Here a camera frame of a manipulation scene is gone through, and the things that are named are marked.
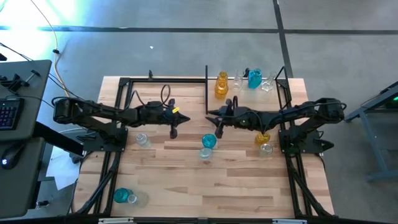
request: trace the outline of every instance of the yellow cable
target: yellow cable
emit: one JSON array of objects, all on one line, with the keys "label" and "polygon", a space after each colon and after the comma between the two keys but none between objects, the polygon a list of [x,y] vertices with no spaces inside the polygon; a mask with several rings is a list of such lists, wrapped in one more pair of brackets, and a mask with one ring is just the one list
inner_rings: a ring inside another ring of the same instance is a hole
[{"label": "yellow cable", "polygon": [[[54,33],[54,36],[55,36],[55,50],[58,51],[58,38],[57,38],[57,35],[55,34],[54,29],[53,29],[52,26],[51,26],[50,21],[46,18],[46,16],[45,16],[45,15],[43,14],[43,12],[39,9],[39,7],[37,7],[37,5],[35,4],[35,2],[33,2],[33,0],[30,0],[30,1],[33,3],[33,5],[34,5],[34,6],[36,7],[36,9],[41,13],[41,15],[44,17],[44,19],[47,21],[47,23],[48,23],[49,26],[51,27],[51,30],[52,30],[52,32]],[[67,92],[67,88],[66,88],[65,84],[63,83],[63,81],[62,81],[62,79],[61,79],[61,76],[60,76],[59,73],[58,73],[58,69],[57,69],[57,64],[58,64],[57,55],[58,55],[58,53],[54,53],[54,54],[55,54],[55,56],[54,56],[53,68],[54,68],[55,74],[57,75],[58,81],[59,81],[59,82],[61,83],[61,85],[63,86],[63,90],[64,90],[65,94],[67,95],[67,97],[70,97],[70,96],[69,96],[69,93]]]}]

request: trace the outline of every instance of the black desk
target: black desk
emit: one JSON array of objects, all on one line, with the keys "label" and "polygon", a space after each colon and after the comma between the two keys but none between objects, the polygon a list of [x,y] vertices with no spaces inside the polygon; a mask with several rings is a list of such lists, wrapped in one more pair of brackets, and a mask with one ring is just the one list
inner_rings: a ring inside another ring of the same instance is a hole
[{"label": "black desk", "polygon": [[[34,208],[40,188],[40,161],[46,142],[76,155],[83,155],[83,146],[80,143],[36,121],[41,104],[39,99],[43,97],[50,67],[50,60],[0,63],[0,75],[8,80],[12,80],[15,73],[23,80],[32,74],[31,70],[40,73],[40,77],[30,80],[28,87],[21,87],[17,91],[25,99],[17,128],[0,131],[0,155],[16,140],[28,139],[18,164],[11,170],[0,168],[0,218],[22,216],[29,208]],[[0,85],[0,98],[9,95],[13,94]],[[38,99],[23,96],[34,96]]]},{"label": "black desk", "polygon": [[[11,144],[0,143],[0,154]],[[34,208],[39,190],[32,186],[37,184],[44,146],[43,138],[29,140],[18,165],[11,170],[0,169],[0,218],[20,217]]]}]

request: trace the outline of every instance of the butcher block tabletop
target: butcher block tabletop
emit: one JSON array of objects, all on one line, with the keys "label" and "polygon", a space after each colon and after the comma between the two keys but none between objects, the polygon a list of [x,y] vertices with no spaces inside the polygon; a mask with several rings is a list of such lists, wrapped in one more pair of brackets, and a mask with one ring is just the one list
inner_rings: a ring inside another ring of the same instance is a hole
[{"label": "butcher block tabletop", "polygon": [[[120,77],[104,77],[98,102],[114,106]],[[308,101],[304,80],[289,79],[292,104]],[[224,128],[213,157],[199,159],[204,134],[214,133],[215,126],[205,119],[204,83],[135,83],[143,102],[160,101],[164,84],[171,87],[170,98],[180,113],[191,118],[177,127],[178,137],[169,138],[170,127],[146,125],[129,128],[126,150],[122,153],[116,189],[125,187],[148,196],[145,207],[114,202],[113,217],[211,217],[211,218],[294,218],[284,155],[280,152],[277,132],[269,130],[269,144],[274,152],[259,157],[254,145],[255,131]],[[215,110],[225,100],[214,95],[215,80],[208,81],[208,109]],[[270,92],[248,90],[244,82],[240,92],[229,90],[227,98],[238,96],[239,106],[254,110],[278,111],[276,87]],[[121,107],[126,96],[123,93]],[[134,96],[131,107],[140,105]],[[145,133],[152,142],[150,149],[136,144],[135,136]],[[84,161],[76,186],[74,207],[78,210],[98,185],[104,153],[94,152]],[[302,155],[308,188],[324,209],[333,213],[323,164],[312,154]],[[297,190],[304,211],[301,190]],[[108,187],[104,190],[102,209]]]}]

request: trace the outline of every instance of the yellow glass bottle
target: yellow glass bottle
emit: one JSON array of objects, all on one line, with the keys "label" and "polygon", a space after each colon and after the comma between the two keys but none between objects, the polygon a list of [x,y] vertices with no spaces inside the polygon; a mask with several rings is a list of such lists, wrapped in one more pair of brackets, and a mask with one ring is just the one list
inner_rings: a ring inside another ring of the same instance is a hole
[{"label": "yellow glass bottle", "polygon": [[224,99],[228,92],[228,74],[225,71],[221,71],[218,74],[215,95],[217,99]]},{"label": "yellow glass bottle", "polygon": [[262,144],[268,143],[270,138],[271,136],[268,133],[264,134],[258,133],[254,142],[256,143],[257,146],[261,146]]}]

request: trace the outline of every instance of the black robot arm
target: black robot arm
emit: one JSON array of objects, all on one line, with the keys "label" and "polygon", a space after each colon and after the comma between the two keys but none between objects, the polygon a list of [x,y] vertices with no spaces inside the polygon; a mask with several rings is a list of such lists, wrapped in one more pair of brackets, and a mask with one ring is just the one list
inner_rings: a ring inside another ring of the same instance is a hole
[{"label": "black robot arm", "polygon": [[115,120],[133,128],[146,124],[170,125],[170,138],[172,139],[177,137],[175,128],[190,120],[189,117],[180,114],[178,108],[174,108],[174,99],[169,100],[168,105],[164,105],[160,101],[150,101],[146,105],[124,110],[78,98],[54,98],[52,103],[54,105],[53,119],[55,122],[78,124],[99,132],[102,136],[106,136],[105,138],[109,141],[118,138],[116,123],[103,123],[94,117]]},{"label": "black robot arm", "polygon": [[292,139],[302,139],[306,133],[312,132],[326,123],[339,123],[344,119],[343,103],[333,98],[321,98],[317,101],[304,102],[286,110],[278,112],[256,111],[244,106],[238,106],[238,97],[233,101],[226,100],[226,106],[218,110],[209,111],[216,118],[206,117],[216,126],[215,135],[222,138],[224,126],[256,130],[262,133],[274,128],[276,125],[300,118],[310,118],[300,126],[297,134]]}]

